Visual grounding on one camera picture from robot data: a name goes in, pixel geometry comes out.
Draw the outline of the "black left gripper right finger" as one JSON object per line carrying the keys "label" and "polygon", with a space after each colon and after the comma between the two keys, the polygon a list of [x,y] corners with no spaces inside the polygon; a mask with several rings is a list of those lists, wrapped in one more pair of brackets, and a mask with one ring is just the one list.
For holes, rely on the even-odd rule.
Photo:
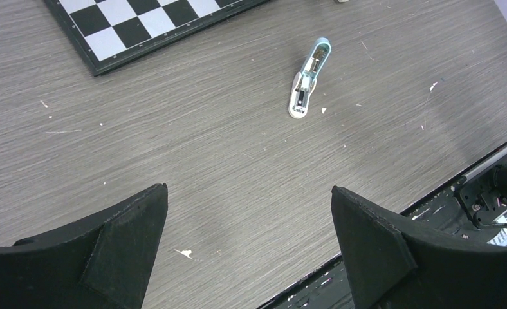
{"label": "black left gripper right finger", "polygon": [[507,247],[438,231],[343,188],[331,211],[357,308],[507,308]]}

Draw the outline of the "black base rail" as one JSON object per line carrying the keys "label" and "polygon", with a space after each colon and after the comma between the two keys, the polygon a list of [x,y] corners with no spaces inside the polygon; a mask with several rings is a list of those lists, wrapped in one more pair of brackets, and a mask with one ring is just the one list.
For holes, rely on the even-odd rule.
{"label": "black base rail", "polygon": [[[507,247],[507,142],[398,213],[438,231]],[[342,253],[265,308],[357,308]]]}

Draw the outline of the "black and white chessboard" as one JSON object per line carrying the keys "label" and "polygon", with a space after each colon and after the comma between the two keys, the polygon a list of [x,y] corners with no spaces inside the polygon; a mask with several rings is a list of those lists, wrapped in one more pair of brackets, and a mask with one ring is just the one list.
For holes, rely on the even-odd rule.
{"label": "black and white chessboard", "polygon": [[45,0],[94,76],[265,3],[265,0]]}

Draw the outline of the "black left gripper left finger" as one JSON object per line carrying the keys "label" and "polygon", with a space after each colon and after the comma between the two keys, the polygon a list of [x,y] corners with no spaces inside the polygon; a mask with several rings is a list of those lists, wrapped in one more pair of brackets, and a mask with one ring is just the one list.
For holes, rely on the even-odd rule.
{"label": "black left gripper left finger", "polygon": [[157,183],[0,247],[0,308],[141,308],[168,211]]}

